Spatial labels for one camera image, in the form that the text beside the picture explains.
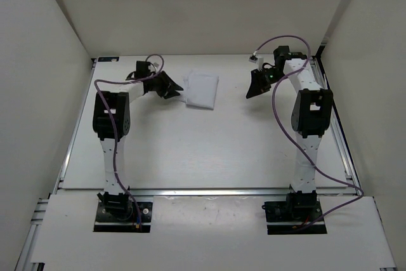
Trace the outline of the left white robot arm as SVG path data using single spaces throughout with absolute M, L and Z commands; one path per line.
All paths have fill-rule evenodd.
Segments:
M 106 212 L 118 220 L 141 215 L 136 199 L 125 182 L 124 144 L 131 128 L 130 104 L 136 99 L 154 92 L 165 100 L 180 96 L 183 88 L 164 72 L 164 59 L 153 63 L 147 56 L 135 63 L 135 70 L 124 81 L 97 79 L 93 131 L 102 150 L 105 168 L 104 190 L 98 194 Z

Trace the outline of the white skirt cloth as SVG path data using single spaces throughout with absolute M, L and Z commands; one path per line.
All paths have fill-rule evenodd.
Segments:
M 218 83 L 218 75 L 190 71 L 184 77 L 186 107 L 214 110 Z

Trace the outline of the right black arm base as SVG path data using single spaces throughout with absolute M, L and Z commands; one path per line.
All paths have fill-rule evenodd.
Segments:
M 265 212 L 268 235 L 326 234 L 322 208 L 317 193 L 291 192 L 285 201 L 266 201 Z

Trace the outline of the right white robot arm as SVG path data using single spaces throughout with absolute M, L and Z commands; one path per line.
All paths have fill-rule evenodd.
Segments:
M 273 56 L 273 65 L 255 53 L 250 56 L 249 60 L 258 67 L 251 71 L 246 98 L 269 92 L 273 84 L 284 79 L 290 80 L 297 93 L 291 126 L 299 148 L 291 191 L 286 200 L 265 203 L 264 209 L 273 221 L 299 220 L 317 208 L 314 165 L 321 139 L 331 121 L 333 94 L 315 80 L 306 55 L 292 52 L 288 46 L 279 46 Z

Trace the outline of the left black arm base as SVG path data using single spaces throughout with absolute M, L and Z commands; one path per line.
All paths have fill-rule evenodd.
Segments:
M 94 232 L 149 233 L 153 202 L 138 202 L 138 210 L 127 194 L 99 193 Z

